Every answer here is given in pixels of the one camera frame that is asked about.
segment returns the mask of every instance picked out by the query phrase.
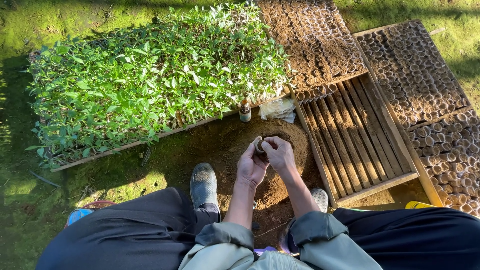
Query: blue container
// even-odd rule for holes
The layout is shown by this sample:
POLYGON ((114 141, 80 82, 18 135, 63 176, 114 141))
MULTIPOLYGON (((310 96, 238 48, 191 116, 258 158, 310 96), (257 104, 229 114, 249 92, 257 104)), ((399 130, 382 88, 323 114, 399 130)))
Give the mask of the blue container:
POLYGON ((80 208, 80 209, 74 210, 68 216, 67 226, 72 225, 72 223, 74 223, 75 221, 77 221, 77 220, 83 218, 84 216, 86 216, 88 214, 91 214, 93 212, 95 212, 94 209, 82 209, 82 208, 80 208))

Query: right hand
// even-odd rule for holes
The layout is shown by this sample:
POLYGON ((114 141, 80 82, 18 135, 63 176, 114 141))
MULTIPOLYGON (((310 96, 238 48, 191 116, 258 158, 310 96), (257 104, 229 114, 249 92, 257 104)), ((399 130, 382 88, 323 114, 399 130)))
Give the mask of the right hand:
POLYGON ((267 154, 270 165, 280 176, 284 173, 297 172, 293 149, 289 142, 279 137, 267 137, 262 142, 262 148, 267 154))

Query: gray shoe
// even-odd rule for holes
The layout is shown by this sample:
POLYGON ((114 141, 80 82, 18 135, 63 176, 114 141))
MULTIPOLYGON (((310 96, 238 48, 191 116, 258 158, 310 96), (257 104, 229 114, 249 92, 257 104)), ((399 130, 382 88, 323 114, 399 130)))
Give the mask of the gray shoe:
POLYGON ((218 207, 216 197, 216 177, 212 166, 208 163, 200 163, 193 169, 190 178, 190 196, 192 196, 193 208, 197 209, 204 203, 212 203, 218 207))
POLYGON ((323 189, 316 187, 310 191, 310 194, 312 195, 313 199, 315 200, 318 207, 320 208, 320 211, 322 211, 323 213, 326 213, 328 209, 327 193, 323 189))

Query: wire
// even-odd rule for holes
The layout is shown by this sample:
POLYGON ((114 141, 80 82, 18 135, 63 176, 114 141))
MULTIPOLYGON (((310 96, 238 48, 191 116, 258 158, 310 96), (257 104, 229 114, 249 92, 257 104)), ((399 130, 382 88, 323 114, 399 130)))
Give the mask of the wire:
POLYGON ((277 227, 275 227, 275 228, 273 228, 273 229, 270 229, 270 230, 264 232, 263 234, 255 235, 254 237, 262 236, 262 235, 264 235, 264 234, 266 234, 266 233, 268 233, 268 232, 270 232, 270 231, 273 231, 274 229, 276 229, 276 228, 278 228, 278 227, 280 227, 280 226, 282 226, 282 225, 287 224, 290 219, 292 219, 292 218, 289 218, 289 219, 287 219, 287 221, 286 221, 285 223, 282 223, 282 224, 278 225, 277 227))

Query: grass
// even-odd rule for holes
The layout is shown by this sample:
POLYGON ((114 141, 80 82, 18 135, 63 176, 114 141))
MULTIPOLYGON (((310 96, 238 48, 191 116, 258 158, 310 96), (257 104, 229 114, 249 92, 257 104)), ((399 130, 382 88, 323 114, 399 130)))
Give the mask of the grass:
MULTIPOLYGON (((50 239, 64 226, 85 186, 94 196, 125 201, 175 185, 188 190, 189 171, 181 167, 189 153, 182 144, 188 133, 163 138, 155 145, 146 167, 139 167, 135 147, 121 155, 79 165, 67 172, 50 173, 37 167, 39 159, 24 149, 38 143, 29 130, 37 121, 24 92, 32 77, 26 54, 42 44, 52 46, 67 35, 95 39, 115 28, 152 22, 168 5, 191 8, 219 1, 189 0, 7 0, 0 4, 0 269, 33 269, 50 239), (33 170, 60 184, 54 189, 34 176, 33 170)), ((427 30, 446 30, 433 37, 446 62, 476 108, 480 105, 480 6, 474 0, 336 0, 352 32, 420 18, 427 30)))

